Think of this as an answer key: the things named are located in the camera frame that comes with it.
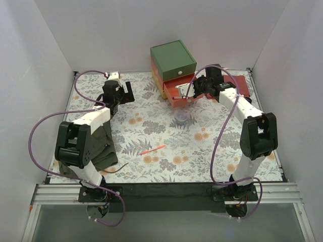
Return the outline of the yellow drawer box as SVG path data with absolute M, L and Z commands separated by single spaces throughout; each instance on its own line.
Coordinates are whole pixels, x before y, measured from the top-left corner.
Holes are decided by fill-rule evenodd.
M 163 88 L 161 87 L 160 83 L 158 82 L 157 76 L 154 73 L 154 71 L 152 71 L 152 78 L 153 78 L 153 80 L 154 80 L 154 82 L 155 82 L 155 84 L 156 84 L 162 98 L 167 99 L 167 96 L 166 96 L 165 92 L 163 91 Z

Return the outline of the red drawer box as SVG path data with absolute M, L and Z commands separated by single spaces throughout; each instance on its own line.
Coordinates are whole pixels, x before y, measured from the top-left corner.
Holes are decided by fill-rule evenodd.
M 170 102 L 171 106 L 173 108 L 176 108 L 176 107 L 187 105 L 188 102 L 184 99 L 178 99 L 178 100 L 173 99 L 173 97 L 179 96 L 179 92 L 175 88 L 175 86 L 189 83 L 191 81 L 191 79 L 193 78 L 194 73 L 188 74 L 186 76 L 182 76 L 179 78 L 175 78 L 172 80 L 163 81 L 160 74 L 158 73 L 157 67 L 154 64 L 152 59 L 150 59 L 150 63 L 151 63 L 151 70 L 154 71 L 154 73 L 156 74 L 158 82 L 160 83 L 161 87 L 163 88 L 163 91 L 165 92 L 165 94 L 167 96 L 167 100 Z

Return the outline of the orange pen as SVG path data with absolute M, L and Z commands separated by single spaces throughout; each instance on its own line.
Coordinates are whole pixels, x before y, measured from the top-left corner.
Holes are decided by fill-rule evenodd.
M 143 151 L 143 152 L 140 152 L 139 155 L 144 155 L 144 154 L 147 154 L 149 152 L 152 152 L 152 151 L 155 151 L 155 150 L 158 150 L 158 149 L 162 149 L 164 148 L 166 145 L 160 145 L 160 146 L 157 146 L 155 148 L 152 148 L 152 149 L 149 149 L 149 150 L 146 150 L 146 151 Z

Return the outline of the green drawer box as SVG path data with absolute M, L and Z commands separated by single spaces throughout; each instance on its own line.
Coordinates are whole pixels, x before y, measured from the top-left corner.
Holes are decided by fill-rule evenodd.
M 193 74 L 197 62 L 182 40 L 150 48 L 150 56 L 163 81 Z

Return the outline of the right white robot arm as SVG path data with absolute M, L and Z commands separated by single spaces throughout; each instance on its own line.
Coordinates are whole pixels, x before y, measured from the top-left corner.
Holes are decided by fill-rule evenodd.
M 254 107 L 241 93 L 238 82 L 231 75 L 231 81 L 220 79 L 224 68 L 218 64 L 203 67 L 206 75 L 193 77 L 189 83 L 195 94 L 209 94 L 230 110 L 242 125 L 240 149 L 242 155 L 238 167 L 226 183 L 229 196 L 240 200 L 247 194 L 245 186 L 253 183 L 255 174 L 263 162 L 278 147 L 277 119 L 273 113 L 264 113 Z

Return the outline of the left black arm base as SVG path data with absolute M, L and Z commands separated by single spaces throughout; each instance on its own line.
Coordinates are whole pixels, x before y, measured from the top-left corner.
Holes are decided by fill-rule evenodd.
M 114 191 L 115 193 L 122 195 L 123 187 L 119 185 L 110 185 L 105 181 L 105 178 L 102 178 L 100 183 L 101 187 L 107 188 Z M 85 185 L 81 185 L 78 202 L 119 202 L 120 199 L 106 190 L 99 188 L 90 188 Z

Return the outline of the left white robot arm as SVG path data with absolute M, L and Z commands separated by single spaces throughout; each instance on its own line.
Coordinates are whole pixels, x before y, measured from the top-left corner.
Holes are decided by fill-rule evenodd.
M 107 124 L 117 113 L 118 106 L 133 102 L 134 95 L 129 81 L 120 86 L 118 81 L 105 81 L 102 101 L 106 105 L 93 107 L 73 122 L 62 122 L 59 126 L 55 149 L 55 159 L 68 166 L 83 186 L 90 188 L 90 196 L 98 202 L 107 197 L 107 189 L 102 186 L 103 176 L 92 163 L 94 140 L 92 135 Z

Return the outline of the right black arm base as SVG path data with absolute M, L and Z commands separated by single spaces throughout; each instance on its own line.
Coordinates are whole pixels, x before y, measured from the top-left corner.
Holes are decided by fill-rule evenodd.
M 227 186 L 212 186 L 212 198 L 216 202 L 224 201 L 258 201 L 258 194 L 254 183 L 245 186 L 238 186 L 236 184 Z

